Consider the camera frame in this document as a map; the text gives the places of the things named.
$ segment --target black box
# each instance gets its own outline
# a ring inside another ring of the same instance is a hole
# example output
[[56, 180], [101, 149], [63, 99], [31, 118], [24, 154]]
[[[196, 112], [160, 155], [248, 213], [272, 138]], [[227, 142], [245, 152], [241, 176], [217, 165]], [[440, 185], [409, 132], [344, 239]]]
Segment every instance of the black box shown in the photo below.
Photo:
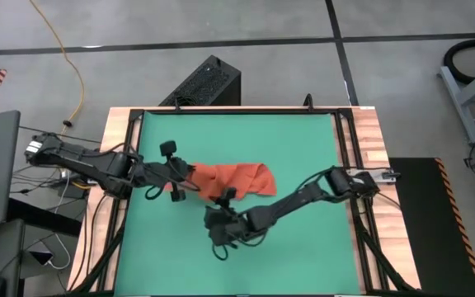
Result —
[[159, 106], [240, 106], [241, 71], [209, 56]]

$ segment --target black stand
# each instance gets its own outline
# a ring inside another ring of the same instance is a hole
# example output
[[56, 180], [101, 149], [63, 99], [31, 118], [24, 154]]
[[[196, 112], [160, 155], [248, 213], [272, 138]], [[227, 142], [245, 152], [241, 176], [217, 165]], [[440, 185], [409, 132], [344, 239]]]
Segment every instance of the black stand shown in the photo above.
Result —
[[82, 223], [61, 214], [53, 214], [25, 202], [8, 198], [7, 222], [22, 219], [25, 224], [77, 237]]

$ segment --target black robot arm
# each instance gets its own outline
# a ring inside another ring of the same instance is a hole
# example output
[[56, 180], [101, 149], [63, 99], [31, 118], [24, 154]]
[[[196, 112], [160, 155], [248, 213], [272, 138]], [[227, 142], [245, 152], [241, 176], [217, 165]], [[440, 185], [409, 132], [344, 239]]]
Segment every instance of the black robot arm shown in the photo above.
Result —
[[[303, 184], [285, 198], [271, 205], [255, 206], [240, 213], [230, 207], [235, 189], [228, 189], [215, 201], [220, 206], [218, 209], [206, 207], [205, 227], [209, 230], [214, 246], [228, 245], [235, 248], [235, 242], [245, 243], [265, 236], [278, 219], [312, 202], [340, 203], [379, 192], [379, 187], [367, 172], [349, 176], [344, 168], [331, 167], [314, 176], [317, 177], [314, 181]], [[325, 178], [332, 194], [320, 187], [321, 178]]]
[[134, 187], [162, 189], [171, 182], [174, 185], [172, 199], [175, 201], [185, 197], [184, 191], [178, 190], [175, 184], [183, 182], [193, 170], [185, 161], [172, 156], [175, 151], [175, 142], [168, 141], [161, 144], [161, 154], [167, 158], [165, 163], [144, 163], [143, 157], [136, 152], [97, 152], [66, 143], [56, 134], [43, 133], [32, 138], [25, 156], [31, 165], [55, 165], [92, 179], [107, 195], [119, 199], [128, 198]]

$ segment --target wood surface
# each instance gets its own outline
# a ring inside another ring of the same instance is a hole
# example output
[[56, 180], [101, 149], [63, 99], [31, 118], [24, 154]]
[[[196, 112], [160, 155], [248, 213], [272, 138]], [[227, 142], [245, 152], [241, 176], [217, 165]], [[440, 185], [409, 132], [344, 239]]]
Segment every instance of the wood surface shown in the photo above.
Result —
[[[243, 110], [254, 110], [254, 109], [277, 109], [277, 110], [284, 110], [284, 109], [306, 109], [307, 107], [304, 106], [236, 106]], [[188, 106], [182, 107], [184, 109], [192, 109], [192, 110], [224, 110], [228, 109], [227, 106]], [[364, 161], [364, 167], [371, 168], [371, 167], [388, 167], [388, 155], [386, 154], [386, 148], [384, 146], [383, 136], [380, 130], [379, 120], [377, 117], [377, 112], [374, 107], [346, 107], [346, 106], [317, 106], [315, 108], [350, 108], [353, 111], [354, 119], [355, 119], [355, 127], [356, 133], [359, 140], [360, 151], [362, 153], [362, 158]], [[102, 138], [101, 144], [101, 151], [105, 151], [107, 149], [112, 148], [113, 146], [123, 143], [125, 140], [125, 133], [128, 127], [128, 119], [129, 119], [129, 112], [132, 109], [145, 109], [145, 110], [171, 110], [173, 107], [168, 106], [160, 106], [160, 107], [112, 107], [110, 108], [110, 112], [107, 118], [106, 127], [104, 131], [104, 136]], [[355, 156], [353, 154], [353, 147], [350, 141], [350, 134], [349, 129], [347, 126], [347, 121], [343, 120], [343, 129], [344, 134], [346, 137], [346, 143], [348, 148], [348, 155], [350, 158], [351, 166], [355, 165]], [[137, 144], [136, 141], [138, 139], [138, 135], [134, 135], [132, 145], [136, 148]], [[395, 190], [395, 186], [385, 186], [379, 185], [381, 192], [384, 193], [386, 196], [394, 199], [398, 202], [397, 192]], [[87, 274], [87, 258], [91, 255], [90, 259], [90, 270], [94, 267], [96, 261], [100, 258], [101, 254], [104, 251], [105, 241], [106, 241], [106, 232], [108, 229], [108, 224], [111, 215], [111, 206], [113, 200], [111, 198], [106, 198], [102, 204], [100, 209], [96, 213], [96, 221], [94, 223], [94, 232], [93, 238], [91, 239], [91, 226], [92, 226], [92, 216], [96, 212], [96, 207], [98, 202], [103, 196], [103, 191], [100, 187], [95, 186], [91, 189], [89, 199], [88, 199], [88, 207], [87, 207], [87, 223], [82, 224], [82, 231], [80, 232], [80, 237], [78, 240], [77, 249], [74, 255], [73, 267], [71, 270], [71, 275], [69, 277], [69, 284], [71, 285], [74, 280], [76, 279], [74, 287], [78, 286], [85, 275]], [[120, 226], [120, 223], [125, 215], [125, 201], [122, 201], [120, 204], [120, 211], [118, 220], [116, 222], [116, 228]], [[419, 279], [416, 273], [415, 263], [413, 261], [412, 250], [410, 248], [410, 244], [408, 242], [408, 236], [406, 232], [406, 227], [404, 225], [404, 220], [402, 218], [401, 211], [391, 204], [390, 202], [386, 201], [380, 196], [375, 196], [374, 198], [374, 206], [373, 206], [374, 214], [375, 214], [375, 222], [377, 224], [377, 230], [379, 233], [380, 244], [383, 253], [386, 255], [388, 260], [392, 263], [392, 265], [397, 269], [397, 271], [401, 274], [406, 282], [410, 285], [419, 288]], [[357, 271], [359, 272], [359, 282], [360, 288], [364, 291], [363, 281], [360, 271], [360, 263], [359, 263], [359, 256], [358, 251], [356, 248], [355, 242], [355, 231], [353, 229], [352, 223], [351, 225], [351, 237], [353, 239], [353, 247], [354, 247], [354, 257], [355, 262], [357, 264]], [[84, 244], [84, 228], [87, 228], [87, 241]], [[89, 253], [89, 246], [91, 241], [92, 244], [92, 251]], [[379, 278], [377, 275], [376, 270], [376, 263], [374, 258], [371, 255], [371, 252], [368, 250], [368, 256], [370, 259], [370, 268], [371, 268], [371, 276], [376, 288], [379, 288]], [[82, 265], [82, 272], [77, 278], [78, 270], [80, 268], [80, 264], [83, 262]], [[107, 272], [107, 279], [106, 279], [106, 290], [112, 290], [115, 284], [115, 270], [117, 267], [118, 261], [118, 251], [115, 252], [113, 257], [110, 260], [110, 264], [108, 266]]]

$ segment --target metal stand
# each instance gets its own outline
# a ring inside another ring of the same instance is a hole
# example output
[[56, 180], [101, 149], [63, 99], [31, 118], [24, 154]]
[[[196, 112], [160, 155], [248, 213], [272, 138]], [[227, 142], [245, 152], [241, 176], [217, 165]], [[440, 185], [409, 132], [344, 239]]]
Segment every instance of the metal stand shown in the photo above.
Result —
[[444, 84], [449, 90], [452, 102], [467, 132], [468, 142], [475, 144], [475, 122], [469, 109], [470, 104], [475, 100], [475, 79], [461, 89], [448, 67], [441, 67], [440, 76], [443, 78]]
[[7, 222], [22, 219], [25, 224], [51, 230], [55, 233], [77, 237], [80, 234], [82, 223], [60, 214], [53, 214], [25, 202], [8, 199]]

